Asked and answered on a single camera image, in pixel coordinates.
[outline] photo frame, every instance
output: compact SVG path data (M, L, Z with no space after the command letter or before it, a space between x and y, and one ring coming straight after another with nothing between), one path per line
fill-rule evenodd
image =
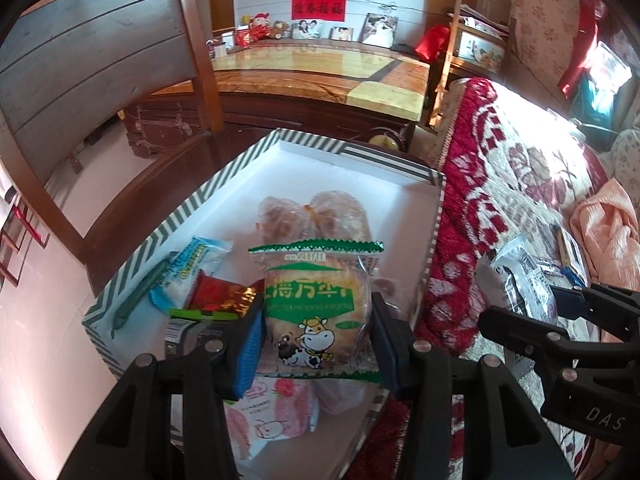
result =
M395 16L370 12L364 20L360 43L389 48L394 44L396 28L398 18Z
M351 27L334 27L331 29L331 40L353 41L353 29Z
M323 29L324 20L295 20L291 24L291 37L294 40L319 40Z

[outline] stuffed toy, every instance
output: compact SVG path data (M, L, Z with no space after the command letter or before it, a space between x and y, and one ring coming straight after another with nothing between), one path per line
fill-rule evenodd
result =
M279 40L284 36L286 30L289 30L289 23L283 22L282 20L276 20L273 22L273 25L271 25L268 38L270 40Z
M258 41L267 38L271 31L271 23L269 22L269 13L261 12L256 14L249 24L249 34L252 41Z

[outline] red patterned blanket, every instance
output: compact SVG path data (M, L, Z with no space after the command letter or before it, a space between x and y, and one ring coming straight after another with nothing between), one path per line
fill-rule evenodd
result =
M519 233L535 256L559 259L550 230L575 205L596 192L607 175L595 154L577 142L551 114L485 79L452 84L452 116L439 170L447 177L440 232L424 298L418 338L453 355L478 359L502 355L478 335L484 300L474 281L478 258ZM594 340L584 322L566 322L571 336ZM521 385L540 408L542 387L534 374ZM388 480L401 453L409 405L390 401L347 472L349 480ZM463 405L454 405L452 478L462 473ZM567 459L577 468L584 436L550 423Z

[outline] wooden table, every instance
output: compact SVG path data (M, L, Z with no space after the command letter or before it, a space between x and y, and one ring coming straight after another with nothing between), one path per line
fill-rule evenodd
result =
M226 124L291 128L340 139L385 132L402 150L424 105L429 65L386 48L332 40L264 40L212 60ZM124 110L139 156L199 130L190 82Z

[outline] red banner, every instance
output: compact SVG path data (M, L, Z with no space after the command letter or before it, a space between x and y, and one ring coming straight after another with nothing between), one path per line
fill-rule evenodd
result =
M292 20L343 22L347 0L291 0Z

